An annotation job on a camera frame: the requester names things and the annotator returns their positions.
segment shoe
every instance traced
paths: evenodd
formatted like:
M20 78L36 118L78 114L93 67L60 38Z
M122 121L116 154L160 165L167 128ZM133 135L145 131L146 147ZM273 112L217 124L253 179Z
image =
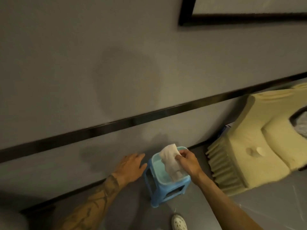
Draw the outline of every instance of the shoe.
M187 230L187 224L183 217L179 214L174 214L172 217L172 228L173 230Z

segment tattooed forearm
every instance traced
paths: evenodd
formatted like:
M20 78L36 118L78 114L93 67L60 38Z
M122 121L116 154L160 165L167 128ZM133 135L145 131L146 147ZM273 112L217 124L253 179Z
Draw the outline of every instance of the tattooed forearm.
M117 179L110 175L91 195L86 203L74 209L61 226L60 230L94 230L102 220L107 208L120 191Z

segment black picture frame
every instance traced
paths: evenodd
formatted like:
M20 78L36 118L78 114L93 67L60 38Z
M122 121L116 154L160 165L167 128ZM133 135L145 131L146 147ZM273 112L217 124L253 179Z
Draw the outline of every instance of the black picture frame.
M178 23L180 26L307 21L307 12L260 14L193 14L195 2L196 0L182 0Z

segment right hand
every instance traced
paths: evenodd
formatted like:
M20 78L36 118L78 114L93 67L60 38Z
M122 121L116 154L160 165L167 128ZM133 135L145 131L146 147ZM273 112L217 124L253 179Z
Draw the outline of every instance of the right hand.
M199 176L204 173L198 163L194 153L187 149L179 150L181 155L176 155L175 159L182 168L191 176L192 182L197 184Z

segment stool seat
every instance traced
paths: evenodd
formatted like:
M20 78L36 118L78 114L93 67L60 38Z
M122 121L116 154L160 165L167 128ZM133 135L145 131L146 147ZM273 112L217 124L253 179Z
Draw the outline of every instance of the stool seat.
M191 182L191 177L189 175L184 176L177 182L173 182L171 177L165 171L159 153L156 153L151 159L149 159L143 176L150 193L150 204L154 208L158 207L160 203L170 200L179 194L184 194L186 188Z

